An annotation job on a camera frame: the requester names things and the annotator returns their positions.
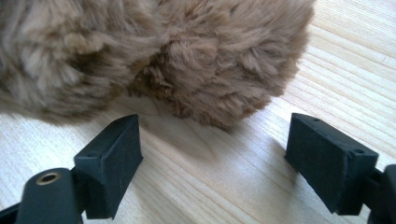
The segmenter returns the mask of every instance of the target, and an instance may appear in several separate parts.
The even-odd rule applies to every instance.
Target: fluffy fur
[[[2,0],[0,111],[96,115],[128,90],[228,127],[298,71],[314,0]]]

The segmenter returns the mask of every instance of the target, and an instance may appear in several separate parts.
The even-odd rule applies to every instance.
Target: wooden surface
[[[0,209],[25,181],[138,113],[145,157],[113,223],[365,223],[331,215],[285,162],[292,112],[313,115],[396,163],[396,2],[319,0],[301,71],[284,96],[228,132],[173,118],[148,98],[118,100],[78,126],[0,115]],[[86,223],[112,223],[87,221]]]

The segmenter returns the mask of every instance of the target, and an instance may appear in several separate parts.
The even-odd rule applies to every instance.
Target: hole
[[[37,185],[44,186],[48,184],[52,184],[53,182],[59,180],[61,178],[61,174],[53,172],[53,173],[48,173],[45,175],[40,176],[36,183]]]
[[[353,150],[354,152],[358,153],[358,154],[363,154],[364,151],[361,149],[356,148],[355,150]]]
[[[98,153],[95,151],[87,153],[87,157],[97,157],[97,156],[98,156]]]

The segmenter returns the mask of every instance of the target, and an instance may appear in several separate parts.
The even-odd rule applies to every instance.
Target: wood grain
[[[323,119],[396,163],[396,1],[318,0],[301,71],[282,97],[224,132],[123,97],[99,118],[55,127],[0,115],[0,209],[25,181],[73,156],[113,120],[140,115],[145,157],[114,222],[365,223],[328,212],[283,159],[292,112]]]

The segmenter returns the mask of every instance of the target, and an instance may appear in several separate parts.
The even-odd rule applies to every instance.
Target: black plastic mount
[[[378,154],[320,119],[292,114],[286,160],[338,215],[360,213],[369,223],[396,223],[396,165],[375,169]]]
[[[78,224],[116,215],[122,197],[143,160],[138,116],[117,119],[75,157],[75,168],[33,176],[19,204],[0,212],[2,224]]]

